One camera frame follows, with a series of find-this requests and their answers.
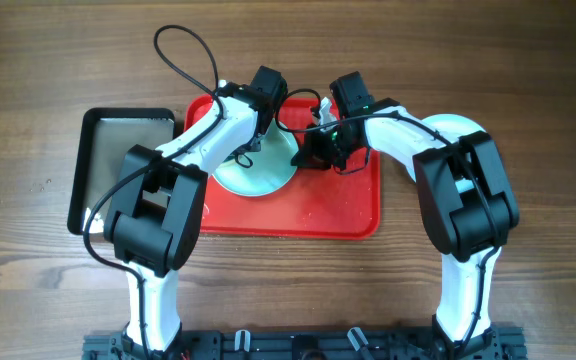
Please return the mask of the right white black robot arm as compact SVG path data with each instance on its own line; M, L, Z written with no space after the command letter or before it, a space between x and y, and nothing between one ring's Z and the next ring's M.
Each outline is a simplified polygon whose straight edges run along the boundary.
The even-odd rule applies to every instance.
M489 297L496 260L519 206L496 143L460 115L420 120L392 98L375 99L353 72L312 107L312 124L291 163L347 174L360 149L386 154L415 182L422 223L441 255L442 293L433 316L433 354L460 359L490 347Z

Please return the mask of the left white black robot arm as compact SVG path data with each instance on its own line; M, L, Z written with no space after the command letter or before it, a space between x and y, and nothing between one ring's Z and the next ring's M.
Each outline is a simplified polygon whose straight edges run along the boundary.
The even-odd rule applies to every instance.
M221 80L210 109L182 135L126 154L104 225L129 278L124 353L181 357L177 276L199 237L208 179L229 157L259 150L286 94L281 73L265 66L250 84Z

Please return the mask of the light blue plate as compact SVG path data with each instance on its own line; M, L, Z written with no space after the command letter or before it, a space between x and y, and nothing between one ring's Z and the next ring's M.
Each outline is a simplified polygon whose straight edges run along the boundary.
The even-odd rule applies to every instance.
M292 133L284 132L273 122L261 141L259 152L246 153L252 163L245 168L229 160L222 163L214 172L213 178L227 191L245 197L260 197L278 191L296 173L297 167L291 164L299 150Z
M457 134L458 136L468 135L477 131L486 132L486 130L475 121L456 114L436 114L428 116L422 121L437 128L440 132L445 131L448 133ZM416 182L414 168L412 165L406 167L406 170L412 181ZM471 180L455 180L455 185L459 193L474 189L474 185L472 184Z

